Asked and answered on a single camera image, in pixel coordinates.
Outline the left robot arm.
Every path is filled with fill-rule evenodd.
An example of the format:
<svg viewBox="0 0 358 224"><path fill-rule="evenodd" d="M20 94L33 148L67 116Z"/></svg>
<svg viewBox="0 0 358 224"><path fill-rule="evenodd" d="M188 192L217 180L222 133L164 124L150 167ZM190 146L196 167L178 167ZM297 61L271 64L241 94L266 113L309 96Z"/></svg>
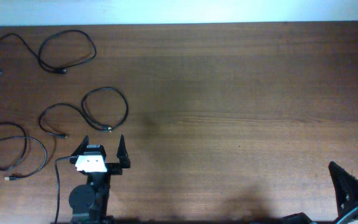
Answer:
<svg viewBox="0 0 358 224"><path fill-rule="evenodd" d="M70 156L70 163L86 176L86 183L75 187L69 196L73 210L71 223L112 224L114 218L107 215L111 177L122 175L131 167L124 136L120 137L116 157L118 162L106 162L106 151L100 144L90 144L85 136Z"/></svg>

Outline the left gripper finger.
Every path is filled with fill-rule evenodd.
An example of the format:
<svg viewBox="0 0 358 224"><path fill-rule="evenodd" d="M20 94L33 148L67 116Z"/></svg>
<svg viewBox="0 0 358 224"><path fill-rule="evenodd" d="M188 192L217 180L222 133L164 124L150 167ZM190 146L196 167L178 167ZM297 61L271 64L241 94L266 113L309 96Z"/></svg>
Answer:
<svg viewBox="0 0 358 224"><path fill-rule="evenodd" d="M71 156L80 156L85 152L86 147L89 145L89 137L85 136L81 144L74 150Z"/></svg>
<svg viewBox="0 0 358 224"><path fill-rule="evenodd" d="M131 161L129 159L129 155L127 153L124 135L122 134L119 141L119 146L117 149L117 158L119 159L119 163L123 169L131 168Z"/></svg>

